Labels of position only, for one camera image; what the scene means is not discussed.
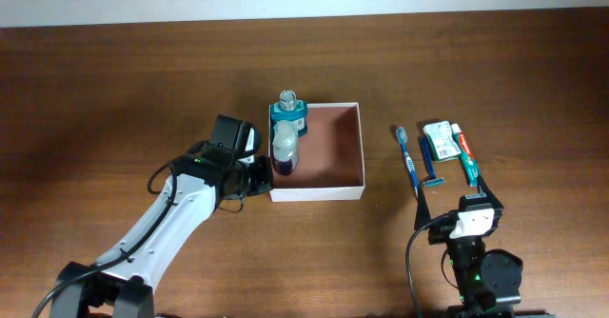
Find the clear purple liquid bottle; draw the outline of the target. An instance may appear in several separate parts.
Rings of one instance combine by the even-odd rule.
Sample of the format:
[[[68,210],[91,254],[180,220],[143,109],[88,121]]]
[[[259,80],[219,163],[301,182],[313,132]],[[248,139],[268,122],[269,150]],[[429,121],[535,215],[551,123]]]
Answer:
[[[290,175],[298,163],[298,131],[293,123],[282,120],[274,128],[271,143],[273,166],[278,174]]]

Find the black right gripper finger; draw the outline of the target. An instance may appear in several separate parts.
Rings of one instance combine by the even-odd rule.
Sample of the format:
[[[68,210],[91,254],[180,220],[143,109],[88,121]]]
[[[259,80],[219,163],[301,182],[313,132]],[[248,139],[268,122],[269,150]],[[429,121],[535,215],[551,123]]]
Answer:
[[[477,177],[478,181],[478,189],[479,193],[483,193],[489,202],[492,204],[494,209],[503,209],[503,204],[501,201],[495,196],[495,194],[491,191],[491,189],[486,185],[481,174]]]
[[[417,187],[417,210],[415,216],[414,230],[418,230],[428,224],[432,218],[427,205],[427,201],[424,195],[422,187]]]

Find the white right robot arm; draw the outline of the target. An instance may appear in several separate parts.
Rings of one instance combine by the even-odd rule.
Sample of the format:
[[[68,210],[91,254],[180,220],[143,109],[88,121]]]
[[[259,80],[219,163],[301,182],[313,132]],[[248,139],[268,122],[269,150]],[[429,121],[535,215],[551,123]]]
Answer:
[[[446,309],[444,317],[513,317],[513,306],[521,301],[523,262],[503,249],[488,250],[483,242],[499,225],[503,204],[478,178],[478,192],[460,198],[459,207],[433,218],[418,188],[414,240],[424,231],[428,243],[444,244],[451,261],[461,303]]]

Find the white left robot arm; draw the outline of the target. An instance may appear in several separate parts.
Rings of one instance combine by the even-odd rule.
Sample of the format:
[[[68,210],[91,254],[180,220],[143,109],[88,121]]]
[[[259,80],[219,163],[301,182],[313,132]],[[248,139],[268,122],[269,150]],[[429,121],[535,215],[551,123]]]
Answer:
[[[93,264],[67,264],[34,311],[86,317],[110,305],[115,317],[152,317],[153,295],[192,232],[225,200],[243,202],[272,188],[270,160],[258,155],[262,134],[251,123],[217,117],[209,139],[166,162],[155,201],[131,230]]]

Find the blue white toothbrush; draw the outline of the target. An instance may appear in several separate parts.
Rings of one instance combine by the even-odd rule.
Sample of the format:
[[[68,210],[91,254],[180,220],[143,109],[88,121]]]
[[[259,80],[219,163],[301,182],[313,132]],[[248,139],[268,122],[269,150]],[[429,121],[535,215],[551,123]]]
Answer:
[[[414,162],[410,156],[410,153],[407,149],[407,133],[404,127],[396,128],[396,137],[401,146],[401,150],[403,153],[403,160],[405,162],[406,169],[410,175],[411,184],[416,197],[419,197],[419,181],[416,173]]]

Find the teal mouthwash bottle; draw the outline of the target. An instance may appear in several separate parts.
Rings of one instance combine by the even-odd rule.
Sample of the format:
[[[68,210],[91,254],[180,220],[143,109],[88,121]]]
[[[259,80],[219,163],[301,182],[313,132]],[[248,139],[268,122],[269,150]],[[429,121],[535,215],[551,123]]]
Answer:
[[[297,98],[293,90],[287,89],[280,93],[279,101],[270,107],[271,127],[275,128],[279,121],[288,121],[294,124],[298,136],[307,134],[307,102]]]

